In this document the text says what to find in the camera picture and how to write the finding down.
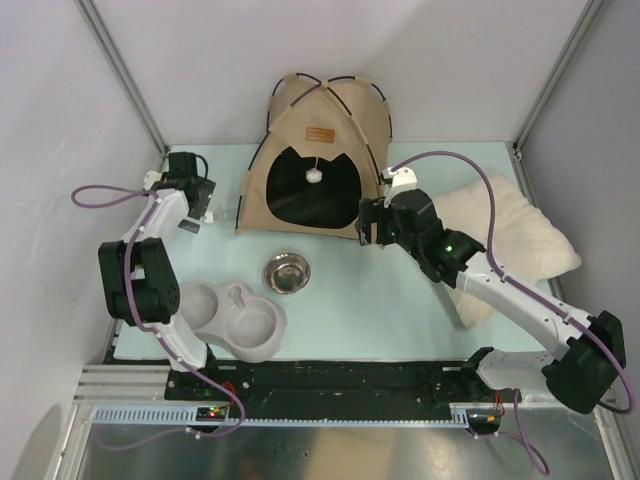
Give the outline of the steel pet bowl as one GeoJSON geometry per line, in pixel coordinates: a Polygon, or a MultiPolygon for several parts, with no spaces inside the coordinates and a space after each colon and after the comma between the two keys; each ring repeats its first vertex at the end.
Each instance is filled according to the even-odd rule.
{"type": "Polygon", "coordinates": [[[307,260],[297,253],[287,252],[274,256],[265,266],[265,284],[275,293],[290,295],[303,289],[311,277],[307,260]]]}

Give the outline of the grey double pet feeder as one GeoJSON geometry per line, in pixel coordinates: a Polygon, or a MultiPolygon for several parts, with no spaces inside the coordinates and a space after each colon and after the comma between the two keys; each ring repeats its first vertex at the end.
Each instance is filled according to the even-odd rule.
{"type": "Polygon", "coordinates": [[[272,359],[287,327],[284,310],[242,282],[185,283],[180,286],[179,313],[200,340],[246,363],[272,359]]]}

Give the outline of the clear water bottle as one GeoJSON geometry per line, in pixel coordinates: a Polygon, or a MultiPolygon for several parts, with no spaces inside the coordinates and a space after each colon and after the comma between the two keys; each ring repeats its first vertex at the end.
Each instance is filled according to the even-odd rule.
{"type": "Polygon", "coordinates": [[[235,209],[207,210],[202,219],[204,224],[232,223],[236,221],[235,209]]]}

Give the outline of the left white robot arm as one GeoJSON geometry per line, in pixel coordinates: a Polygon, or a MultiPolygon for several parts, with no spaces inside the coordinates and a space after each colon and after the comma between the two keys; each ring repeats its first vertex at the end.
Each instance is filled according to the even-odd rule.
{"type": "Polygon", "coordinates": [[[147,174],[145,209],[119,240],[98,249],[107,310],[163,347],[176,371],[192,369],[187,387],[201,399],[221,389],[220,372],[206,365],[208,347],[181,314],[180,287],[166,244],[175,231],[196,234],[210,215],[216,183],[208,178],[205,158],[193,152],[168,155],[168,169],[147,174]]]}

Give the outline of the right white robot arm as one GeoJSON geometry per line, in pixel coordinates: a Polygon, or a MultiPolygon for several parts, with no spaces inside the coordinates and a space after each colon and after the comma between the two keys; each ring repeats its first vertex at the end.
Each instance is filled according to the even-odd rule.
{"type": "Polygon", "coordinates": [[[594,316],[566,305],[509,275],[481,243],[445,228],[425,192],[361,200],[356,227],[361,244],[399,245],[432,282],[480,299],[542,346],[540,352],[480,349],[461,378],[469,398],[483,401],[506,389],[549,392],[586,414],[621,381],[628,406],[635,407],[620,320],[607,311],[594,316]]]}

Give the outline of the white pompom toy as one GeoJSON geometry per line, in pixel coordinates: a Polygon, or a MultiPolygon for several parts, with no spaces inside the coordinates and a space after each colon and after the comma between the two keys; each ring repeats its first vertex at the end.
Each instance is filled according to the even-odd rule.
{"type": "Polygon", "coordinates": [[[317,184],[322,181],[323,173],[317,168],[311,168],[305,172],[305,179],[310,184],[317,184]]]}

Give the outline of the white fluffy pillow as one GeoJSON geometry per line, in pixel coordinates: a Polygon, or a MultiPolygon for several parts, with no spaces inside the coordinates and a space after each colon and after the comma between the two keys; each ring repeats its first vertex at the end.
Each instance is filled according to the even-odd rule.
{"type": "MultiPolygon", "coordinates": [[[[579,268],[582,259],[568,238],[502,174],[489,177],[496,202],[493,252],[519,279],[539,283],[579,268]]],[[[490,203],[483,181],[434,200],[443,226],[487,243],[490,203]]]]}

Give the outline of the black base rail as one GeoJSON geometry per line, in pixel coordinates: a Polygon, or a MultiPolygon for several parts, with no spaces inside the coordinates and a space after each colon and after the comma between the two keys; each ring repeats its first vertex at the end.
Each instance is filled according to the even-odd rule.
{"type": "Polygon", "coordinates": [[[214,360],[204,373],[233,386],[250,420],[449,420],[450,404],[494,397],[460,361],[214,360]]]}

